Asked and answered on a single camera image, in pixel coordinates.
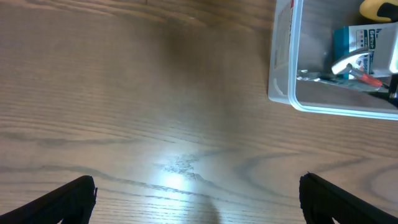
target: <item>plastic container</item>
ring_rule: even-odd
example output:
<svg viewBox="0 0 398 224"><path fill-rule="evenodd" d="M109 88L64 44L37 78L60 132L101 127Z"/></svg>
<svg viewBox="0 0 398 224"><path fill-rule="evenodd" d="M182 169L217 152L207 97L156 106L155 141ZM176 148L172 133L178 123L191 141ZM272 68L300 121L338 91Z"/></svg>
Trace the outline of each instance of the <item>plastic container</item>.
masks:
<svg viewBox="0 0 398 224"><path fill-rule="evenodd" d="M398 119L398 109L384 100L296 79L298 69L330 71L333 31L371 22L360 16L361 3L362 0L277 0L268 88L272 101L306 112Z"/></svg>

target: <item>black object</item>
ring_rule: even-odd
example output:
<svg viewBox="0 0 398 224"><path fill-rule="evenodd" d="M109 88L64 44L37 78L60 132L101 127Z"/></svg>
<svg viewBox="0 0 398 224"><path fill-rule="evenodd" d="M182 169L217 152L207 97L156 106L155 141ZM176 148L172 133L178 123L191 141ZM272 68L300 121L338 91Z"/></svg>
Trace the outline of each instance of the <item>black object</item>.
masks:
<svg viewBox="0 0 398 224"><path fill-rule="evenodd" d="M7 224L88 224L94 209L97 188L84 175L64 186L0 216Z"/></svg>
<svg viewBox="0 0 398 224"><path fill-rule="evenodd" d="M390 18L391 22L398 21L398 6L391 3L384 3L377 11L377 16Z"/></svg>
<svg viewBox="0 0 398 224"><path fill-rule="evenodd" d="M307 224L397 224L398 218L315 174L300 178L300 203Z"/></svg>

